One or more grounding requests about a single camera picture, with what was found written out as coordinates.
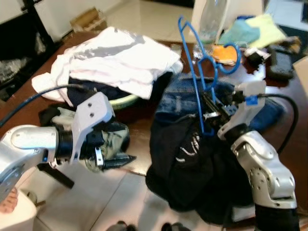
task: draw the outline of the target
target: white tile floor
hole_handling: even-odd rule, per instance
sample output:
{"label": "white tile floor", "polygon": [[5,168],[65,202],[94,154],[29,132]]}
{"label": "white tile floor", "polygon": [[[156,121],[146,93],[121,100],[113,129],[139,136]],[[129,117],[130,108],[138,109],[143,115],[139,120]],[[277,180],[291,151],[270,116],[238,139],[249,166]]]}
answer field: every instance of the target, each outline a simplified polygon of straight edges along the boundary
{"label": "white tile floor", "polygon": [[[308,30],[300,22],[301,3],[271,0],[268,13],[277,24]],[[154,39],[181,41],[177,29],[179,15],[191,19],[192,9],[149,1],[127,0],[111,10],[108,24],[150,36]],[[144,177],[123,170],[95,174],[83,164],[65,165],[61,171],[75,181],[69,190],[45,173],[32,168],[17,187],[34,191],[38,208],[34,231],[105,231],[118,220],[138,225],[140,231],[157,231],[165,222],[180,221],[194,231],[218,231],[220,227],[204,223],[195,213],[179,214],[165,201],[146,189]]]}

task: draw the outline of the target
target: clear bottle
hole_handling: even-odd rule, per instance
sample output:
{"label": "clear bottle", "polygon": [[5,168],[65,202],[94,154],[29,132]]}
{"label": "clear bottle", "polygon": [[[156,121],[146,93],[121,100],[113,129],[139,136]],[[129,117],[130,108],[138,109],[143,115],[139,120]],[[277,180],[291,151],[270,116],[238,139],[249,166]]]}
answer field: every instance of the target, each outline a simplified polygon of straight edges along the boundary
{"label": "clear bottle", "polygon": [[[207,0],[200,19],[199,38],[205,52],[211,55],[220,24],[227,7],[227,0]],[[194,59],[200,59],[202,52],[198,44],[193,49]]]}

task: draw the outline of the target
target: blue jeans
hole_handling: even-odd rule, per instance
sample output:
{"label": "blue jeans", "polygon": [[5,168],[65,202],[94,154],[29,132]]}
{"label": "blue jeans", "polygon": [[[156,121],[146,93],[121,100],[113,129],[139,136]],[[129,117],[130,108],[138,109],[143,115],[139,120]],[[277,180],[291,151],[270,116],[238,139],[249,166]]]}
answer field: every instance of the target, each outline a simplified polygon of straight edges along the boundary
{"label": "blue jeans", "polygon": [[[155,118],[161,123],[173,123],[187,114],[198,113],[197,98],[191,74],[174,75],[165,89],[164,95],[158,105]],[[199,92],[202,92],[200,78],[197,78]],[[234,86],[226,82],[218,82],[215,86],[216,97],[225,105],[232,103]],[[283,107],[271,99],[266,99],[265,106],[250,123],[250,128],[263,131],[276,123],[282,116]]]}

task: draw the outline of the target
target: light blue cloth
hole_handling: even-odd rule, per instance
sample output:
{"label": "light blue cloth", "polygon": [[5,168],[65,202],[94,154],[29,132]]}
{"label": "light blue cloth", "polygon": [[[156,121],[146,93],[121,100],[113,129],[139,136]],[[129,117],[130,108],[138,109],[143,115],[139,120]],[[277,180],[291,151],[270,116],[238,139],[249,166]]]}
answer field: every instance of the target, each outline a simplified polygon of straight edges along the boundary
{"label": "light blue cloth", "polygon": [[248,44],[260,38],[260,29],[251,27],[245,20],[236,20],[230,30],[226,31],[219,39],[219,44],[228,42],[247,42]]}

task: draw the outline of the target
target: wooden table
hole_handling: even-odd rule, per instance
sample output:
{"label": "wooden table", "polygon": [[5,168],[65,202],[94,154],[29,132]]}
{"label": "wooden table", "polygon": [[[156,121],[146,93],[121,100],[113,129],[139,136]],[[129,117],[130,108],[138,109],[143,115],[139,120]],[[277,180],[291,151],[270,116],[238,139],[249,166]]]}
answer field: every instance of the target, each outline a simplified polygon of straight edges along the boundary
{"label": "wooden table", "polygon": [[[49,72],[51,65],[55,61],[58,54],[62,54],[65,49],[78,45],[92,37],[95,34],[92,33],[79,33],[68,39],[65,44],[34,74],[34,76]],[[170,45],[172,42],[162,42],[165,45]],[[193,45],[189,44],[189,48],[192,50]],[[187,59],[184,52],[182,58],[185,64],[184,72],[188,72]],[[213,74],[212,67],[209,64],[204,65],[206,70],[206,76]],[[262,79],[265,70],[260,69],[258,72],[253,71],[247,65],[242,65],[239,70],[230,76],[237,80],[252,80]],[[295,100],[299,108],[299,121],[297,127],[287,144],[285,150],[281,154],[281,161],[285,164],[293,173],[296,180],[296,196],[298,206],[307,211],[307,184],[308,184],[308,111],[307,111],[307,98],[305,92],[300,84],[297,76],[288,83],[278,83],[271,80],[267,80],[268,93],[281,93],[290,96]],[[0,109],[0,118],[3,118],[9,111],[14,109],[18,104],[29,96],[35,94],[31,86],[31,80],[24,84],[20,90],[14,94],[6,103],[6,105]],[[10,128],[22,124],[39,125],[38,112],[45,109],[49,104],[55,103],[44,99],[38,98],[34,102],[30,103],[20,112],[8,121],[8,123],[0,129],[0,137]],[[280,122],[269,128],[263,135],[275,148],[281,145],[292,121],[292,108],[285,102],[286,113]],[[153,120],[153,115],[156,109],[158,101],[143,101],[140,100],[135,106],[125,109],[117,113],[117,119],[123,123],[128,124],[131,134],[131,144],[128,149],[129,154],[147,154],[149,155],[149,137],[150,126]]]}

